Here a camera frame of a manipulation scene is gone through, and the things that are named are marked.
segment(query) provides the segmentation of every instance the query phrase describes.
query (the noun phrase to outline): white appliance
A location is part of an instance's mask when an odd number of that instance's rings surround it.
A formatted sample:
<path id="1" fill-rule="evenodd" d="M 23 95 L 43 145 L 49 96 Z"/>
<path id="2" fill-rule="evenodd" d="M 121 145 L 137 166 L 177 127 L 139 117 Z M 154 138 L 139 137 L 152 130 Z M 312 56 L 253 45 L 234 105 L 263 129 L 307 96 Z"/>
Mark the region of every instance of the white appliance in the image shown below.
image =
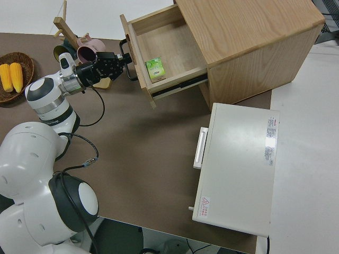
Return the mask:
<path id="1" fill-rule="evenodd" d="M 195 156 L 193 220 L 268 237 L 278 125 L 278 111 L 213 104 Z"/>

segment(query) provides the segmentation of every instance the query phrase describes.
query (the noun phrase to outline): green box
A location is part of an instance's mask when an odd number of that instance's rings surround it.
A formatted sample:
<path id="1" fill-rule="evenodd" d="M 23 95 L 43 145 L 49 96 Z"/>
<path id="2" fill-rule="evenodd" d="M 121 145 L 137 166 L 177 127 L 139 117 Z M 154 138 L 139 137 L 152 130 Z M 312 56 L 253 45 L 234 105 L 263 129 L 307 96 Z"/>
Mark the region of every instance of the green box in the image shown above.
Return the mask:
<path id="1" fill-rule="evenodd" d="M 165 79 L 165 70 L 160 57 L 149 60 L 145 64 L 152 83 Z"/>

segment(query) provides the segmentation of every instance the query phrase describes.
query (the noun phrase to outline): brown table surface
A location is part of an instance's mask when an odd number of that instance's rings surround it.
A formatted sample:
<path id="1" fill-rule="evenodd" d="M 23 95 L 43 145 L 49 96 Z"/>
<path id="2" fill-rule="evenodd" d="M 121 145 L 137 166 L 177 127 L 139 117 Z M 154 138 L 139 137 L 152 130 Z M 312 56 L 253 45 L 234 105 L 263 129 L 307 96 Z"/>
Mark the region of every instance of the brown table surface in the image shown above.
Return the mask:
<path id="1" fill-rule="evenodd" d="M 103 40 L 107 51 L 120 53 L 119 41 Z M 33 58 L 40 77 L 60 67 L 52 54 L 62 41 L 51 35 L 0 33 L 0 56 L 24 52 Z M 95 190 L 99 215 L 144 228 L 212 243 L 242 252 L 255 253 L 256 236 L 192 220 L 199 170 L 193 168 L 201 126 L 208 127 L 210 111 L 198 87 L 157 101 L 152 109 L 137 81 L 122 74 L 108 90 L 100 90 L 105 101 L 104 118 L 78 134 L 98 148 L 99 161 L 70 173 L 87 181 Z M 99 118 L 98 96 L 88 89 L 68 97 L 81 124 Z M 271 92 L 239 105 L 269 108 Z M 38 121 L 24 97 L 12 104 L 0 104 L 0 140 L 17 124 Z M 55 170 L 82 164 L 95 155 L 85 141 L 74 138 Z"/>

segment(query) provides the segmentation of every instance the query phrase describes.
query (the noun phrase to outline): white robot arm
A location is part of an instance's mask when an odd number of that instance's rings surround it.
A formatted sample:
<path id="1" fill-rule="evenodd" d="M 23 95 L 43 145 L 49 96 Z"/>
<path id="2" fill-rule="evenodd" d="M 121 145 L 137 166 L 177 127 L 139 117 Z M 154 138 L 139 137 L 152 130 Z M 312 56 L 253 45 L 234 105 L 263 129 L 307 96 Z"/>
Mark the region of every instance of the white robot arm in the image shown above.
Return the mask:
<path id="1" fill-rule="evenodd" d="M 79 66 L 68 53 L 59 59 L 61 71 L 25 90 L 41 122 L 17 125 L 0 146 L 0 194 L 14 200 L 0 214 L 0 253 L 88 253 L 69 238 L 84 230 L 84 221 L 91 224 L 97 218 L 95 193 L 76 177 L 53 175 L 54 161 L 66 152 L 72 136 L 63 133 L 74 133 L 79 126 L 79 117 L 65 96 L 81 92 L 103 77 L 117 78 L 130 58 L 98 52 L 94 63 Z M 96 160 L 94 157 L 83 166 Z"/>

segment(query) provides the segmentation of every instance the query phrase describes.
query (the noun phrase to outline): pink cup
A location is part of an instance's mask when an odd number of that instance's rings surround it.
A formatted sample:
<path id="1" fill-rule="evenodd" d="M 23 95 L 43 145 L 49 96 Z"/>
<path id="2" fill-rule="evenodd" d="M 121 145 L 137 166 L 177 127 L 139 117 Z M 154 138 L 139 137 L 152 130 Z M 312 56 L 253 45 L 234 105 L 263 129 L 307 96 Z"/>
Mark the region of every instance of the pink cup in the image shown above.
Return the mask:
<path id="1" fill-rule="evenodd" d="M 105 44 L 99 39 L 92 39 L 88 34 L 85 36 L 87 42 L 82 42 L 82 38 L 77 39 L 79 48 L 77 50 L 78 59 L 81 63 L 93 62 L 97 52 L 106 51 Z"/>

